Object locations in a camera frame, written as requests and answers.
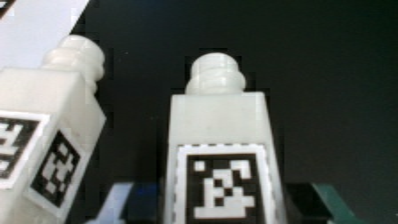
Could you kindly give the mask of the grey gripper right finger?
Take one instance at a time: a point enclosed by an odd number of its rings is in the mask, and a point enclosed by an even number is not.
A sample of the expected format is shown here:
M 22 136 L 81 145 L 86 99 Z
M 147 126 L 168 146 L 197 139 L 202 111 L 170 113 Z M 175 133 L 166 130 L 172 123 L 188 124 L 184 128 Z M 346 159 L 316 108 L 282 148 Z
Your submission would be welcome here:
M 285 184 L 285 214 L 287 224 L 367 224 L 325 183 Z

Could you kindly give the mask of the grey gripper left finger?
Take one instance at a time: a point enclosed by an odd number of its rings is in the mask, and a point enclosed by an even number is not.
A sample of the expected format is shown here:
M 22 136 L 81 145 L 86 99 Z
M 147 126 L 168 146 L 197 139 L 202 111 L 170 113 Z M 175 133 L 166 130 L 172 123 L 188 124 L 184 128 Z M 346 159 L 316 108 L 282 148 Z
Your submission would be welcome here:
M 158 184 L 117 182 L 86 224 L 158 224 Z

